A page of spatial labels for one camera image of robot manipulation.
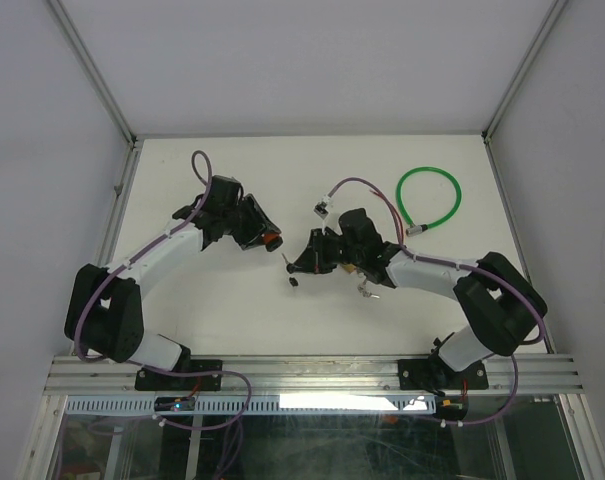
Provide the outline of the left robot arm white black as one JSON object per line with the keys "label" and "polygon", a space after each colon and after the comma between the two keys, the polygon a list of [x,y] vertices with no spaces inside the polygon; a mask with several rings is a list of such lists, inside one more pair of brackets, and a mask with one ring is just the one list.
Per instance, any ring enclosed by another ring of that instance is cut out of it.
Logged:
{"label": "left robot arm white black", "polygon": [[147,245],[107,266],[83,266],[76,274],[64,334],[79,356],[94,351],[101,359],[156,370],[170,388],[191,377],[188,347],[148,331],[143,300],[169,273],[229,236],[243,250],[272,252],[283,240],[255,197],[242,184],[215,175],[203,194],[178,209]]}

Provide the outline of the green cable lock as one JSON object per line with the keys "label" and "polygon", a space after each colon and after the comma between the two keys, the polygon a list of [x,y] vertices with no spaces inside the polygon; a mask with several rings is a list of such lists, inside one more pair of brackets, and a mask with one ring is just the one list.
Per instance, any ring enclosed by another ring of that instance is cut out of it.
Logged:
{"label": "green cable lock", "polygon": [[457,178],[435,166],[419,166],[402,174],[394,195],[407,236],[415,236],[449,222],[458,213],[463,199]]}

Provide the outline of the red cable padlock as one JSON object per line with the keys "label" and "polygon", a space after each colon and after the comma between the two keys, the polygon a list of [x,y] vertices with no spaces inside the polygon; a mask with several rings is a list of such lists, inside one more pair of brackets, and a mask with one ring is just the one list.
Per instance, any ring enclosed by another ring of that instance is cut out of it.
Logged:
{"label": "red cable padlock", "polygon": [[390,215],[390,225],[393,227],[394,234],[398,237],[398,242],[402,245],[406,243],[403,219],[400,216],[396,206],[386,197],[386,195],[372,187],[368,187],[368,192],[373,195],[384,207],[384,211]]}

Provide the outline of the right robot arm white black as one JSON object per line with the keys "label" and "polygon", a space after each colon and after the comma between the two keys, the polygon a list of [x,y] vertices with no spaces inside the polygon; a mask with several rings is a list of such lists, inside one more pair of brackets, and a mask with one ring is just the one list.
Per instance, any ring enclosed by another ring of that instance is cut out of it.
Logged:
{"label": "right robot arm white black", "polygon": [[339,265],[352,265],[376,285],[419,289],[460,305],[467,325],[447,337],[429,358],[434,383],[451,387],[471,364],[491,355],[507,357],[536,329],[545,334],[548,306],[533,286],[502,254],[489,252],[464,263],[429,257],[385,241],[363,208],[339,217],[339,232],[316,228],[290,274],[328,274]]}

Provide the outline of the orange black padlock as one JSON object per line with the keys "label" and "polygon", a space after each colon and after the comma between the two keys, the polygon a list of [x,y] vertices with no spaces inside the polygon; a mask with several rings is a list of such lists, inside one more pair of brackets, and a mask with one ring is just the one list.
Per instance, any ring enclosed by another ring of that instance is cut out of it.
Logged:
{"label": "orange black padlock", "polygon": [[283,244],[283,239],[280,233],[266,232],[262,235],[262,242],[267,252],[274,252]]}

